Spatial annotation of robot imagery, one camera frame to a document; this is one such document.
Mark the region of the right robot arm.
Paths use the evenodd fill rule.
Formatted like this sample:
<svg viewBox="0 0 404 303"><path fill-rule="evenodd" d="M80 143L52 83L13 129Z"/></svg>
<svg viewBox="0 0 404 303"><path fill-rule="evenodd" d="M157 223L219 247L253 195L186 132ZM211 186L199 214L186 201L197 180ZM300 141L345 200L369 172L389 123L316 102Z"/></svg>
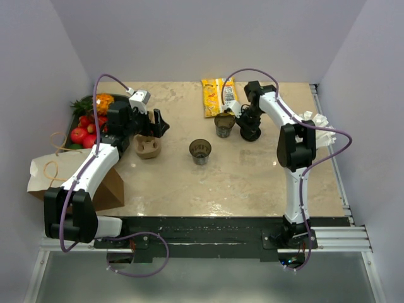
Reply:
<svg viewBox="0 0 404 303"><path fill-rule="evenodd" d="M258 81L250 81L244 92L249 104L241 106L235 114L242 138L253 142L261 136L259 127L263 114L268 115L280 130L276 156L284 168L287 186L287 206L282 218L280 240L285 246L295 248L309 237L311 227L306 202L309 177L306 169L316 158L314 123L296 117L277 97L273 85L262 86Z"/></svg>

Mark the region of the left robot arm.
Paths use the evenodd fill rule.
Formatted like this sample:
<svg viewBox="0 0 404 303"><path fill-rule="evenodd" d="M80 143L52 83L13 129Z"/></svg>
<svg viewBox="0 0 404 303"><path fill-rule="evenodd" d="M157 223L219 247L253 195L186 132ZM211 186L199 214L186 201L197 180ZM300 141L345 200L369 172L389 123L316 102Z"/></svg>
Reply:
<svg viewBox="0 0 404 303"><path fill-rule="evenodd" d="M89 243L108 238L125 247L131 233L122 220L96 214L93 198L109 170L120 160L136 135L160 138L169 129L161 112L142 113L137 107L118 102L109 109L106 132L101 133L79 169L61 186L44 194L44 229L48 238Z"/></svg>

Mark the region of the black cup lid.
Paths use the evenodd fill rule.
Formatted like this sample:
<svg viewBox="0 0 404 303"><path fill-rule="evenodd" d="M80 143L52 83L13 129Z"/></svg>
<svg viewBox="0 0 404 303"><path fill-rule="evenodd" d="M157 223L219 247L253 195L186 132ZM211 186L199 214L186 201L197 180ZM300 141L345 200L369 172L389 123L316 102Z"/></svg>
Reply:
<svg viewBox="0 0 404 303"><path fill-rule="evenodd" d="M241 128L240 134L242 138L248 142L256 141L261 136L260 128L257 129L248 129L248 128Z"/></svg>

